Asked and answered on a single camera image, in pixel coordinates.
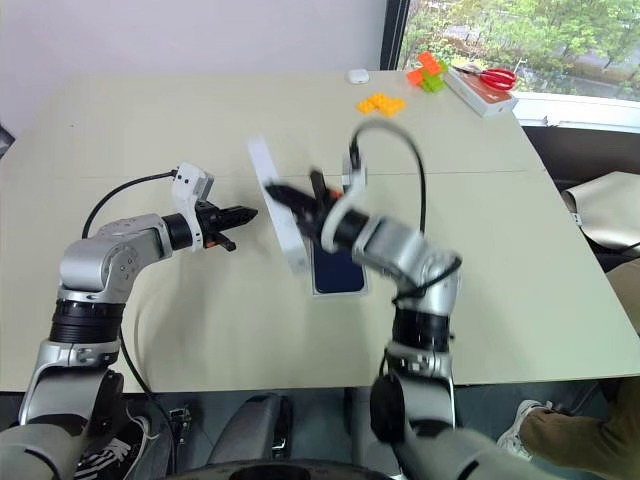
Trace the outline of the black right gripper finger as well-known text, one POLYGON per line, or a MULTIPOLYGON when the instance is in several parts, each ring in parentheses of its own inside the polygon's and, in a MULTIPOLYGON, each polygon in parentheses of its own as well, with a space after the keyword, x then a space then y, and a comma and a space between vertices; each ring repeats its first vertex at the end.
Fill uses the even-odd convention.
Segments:
POLYGON ((312 169, 309 175, 314 198, 316 200, 328 200, 330 197, 330 191, 327 188, 324 174, 317 169, 312 169))
POLYGON ((281 183, 268 183, 265 190, 272 200, 289 209, 296 218, 308 218, 313 214, 313 198, 310 195, 281 183))

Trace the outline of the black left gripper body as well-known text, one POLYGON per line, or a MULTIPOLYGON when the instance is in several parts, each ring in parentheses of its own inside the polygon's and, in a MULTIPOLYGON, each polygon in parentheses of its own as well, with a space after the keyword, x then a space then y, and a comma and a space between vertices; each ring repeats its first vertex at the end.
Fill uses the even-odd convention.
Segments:
POLYGON ((222 243, 222 234, 217 228, 219 208, 209 201, 198 201, 195 213, 201 230, 203 248, 212 248, 222 243))

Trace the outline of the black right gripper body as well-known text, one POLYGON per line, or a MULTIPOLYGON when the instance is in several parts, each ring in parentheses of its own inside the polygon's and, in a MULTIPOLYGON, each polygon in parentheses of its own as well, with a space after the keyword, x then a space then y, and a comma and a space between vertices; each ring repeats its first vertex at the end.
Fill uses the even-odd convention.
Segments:
POLYGON ((326 218, 344 194, 339 190, 329 189, 320 199, 305 194, 299 213, 299 229, 308 239, 319 239, 326 218))

